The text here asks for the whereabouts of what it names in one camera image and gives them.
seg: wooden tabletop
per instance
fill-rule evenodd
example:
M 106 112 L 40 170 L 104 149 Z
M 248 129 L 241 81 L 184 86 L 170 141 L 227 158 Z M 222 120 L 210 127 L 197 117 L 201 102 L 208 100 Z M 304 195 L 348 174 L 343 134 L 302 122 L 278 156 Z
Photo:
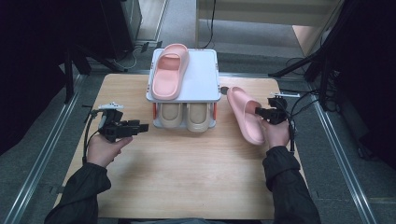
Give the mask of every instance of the wooden tabletop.
M 148 132 L 134 136 L 107 167 L 112 188 L 98 195 L 99 217 L 273 219 L 262 167 L 268 146 L 243 138 L 227 97 L 218 102 L 216 126 L 204 133 L 159 129 L 152 125 L 152 103 L 146 98 L 148 78 L 110 74 L 95 101 L 94 108 L 124 105 L 122 120 L 149 123 Z M 221 87 L 244 89 L 264 107 L 269 107 L 270 92 L 279 92 L 271 78 L 219 80 Z M 99 121 L 99 116 L 93 120 L 91 133 Z M 81 167 L 82 146 L 83 135 L 64 184 Z

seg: person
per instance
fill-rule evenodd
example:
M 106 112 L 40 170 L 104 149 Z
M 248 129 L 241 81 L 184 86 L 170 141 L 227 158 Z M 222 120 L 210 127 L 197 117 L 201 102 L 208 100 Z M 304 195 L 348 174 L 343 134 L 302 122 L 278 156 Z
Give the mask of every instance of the person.
M 318 209 L 299 172 L 300 163 L 286 148 L 289 123 L 272 125 L 263 120 L 262 125 L 270 148 L 262 165 L 266 187 L 273 192 L 274 223 L 320 223 Z M 89 143 L 87 162 L 69 178 L 62 199 L 48 213 L 45 223 L 97 223 L 97 194 L 111 187 L 106 167 L 132 140 L 127 137 L 109 143 L 101 134 L 95 135 Z

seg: black jacket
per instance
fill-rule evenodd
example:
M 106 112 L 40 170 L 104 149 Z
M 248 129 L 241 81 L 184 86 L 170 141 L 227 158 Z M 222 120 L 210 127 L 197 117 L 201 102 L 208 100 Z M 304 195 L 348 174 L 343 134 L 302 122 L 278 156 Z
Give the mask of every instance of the black jacket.
M 300 164 L 285 147 L 273 147 L 262 162 L 267 188 L 273 192 L 274 223 L 320 223 L 318 210 L 311 200 L 299 170 Z M 110 189 L 107 169 L 84 164 L 67 181 L 59 204 L 45 223 L 97 223 L 97 194 Z

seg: shoe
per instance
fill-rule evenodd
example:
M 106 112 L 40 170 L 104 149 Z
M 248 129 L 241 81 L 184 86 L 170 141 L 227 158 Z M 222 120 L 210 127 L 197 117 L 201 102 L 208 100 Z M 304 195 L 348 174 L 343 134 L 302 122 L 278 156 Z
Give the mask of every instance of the shoe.
M 187 104 L 187 129 L 194 133 L 203 133 L 210 124 L 210 104 Z
M 183 120 L 183 104 L 162 103 L 158 115 L 161 125 L 164 128 L 177 128 Z
M 174 100 L 179 96 L 189 60 L 189 51 L 182 44 L 172 44 L 163 50 L 158 58 L 152 80 L 154 98 Z
M 227 100 L 245 139 L 250 144 L 262 145 L 265 138 L 261 117 L 255 114 L 256 107 L 262 107 L 262 105 L 239 87 L 231 87 L 227 90 Z

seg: beige shoe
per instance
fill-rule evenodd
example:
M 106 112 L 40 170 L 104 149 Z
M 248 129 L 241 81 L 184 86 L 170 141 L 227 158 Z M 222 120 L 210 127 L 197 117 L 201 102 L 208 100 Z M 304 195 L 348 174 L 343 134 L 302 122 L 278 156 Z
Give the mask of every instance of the beige shoe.
M 203 133 L 210 124 L 210 104 L 187 104 L 187 129 L 194 133 Z
M 158 115 L 164 128 L 177 128 L 183 120 L 183 104 L 162 103 Z

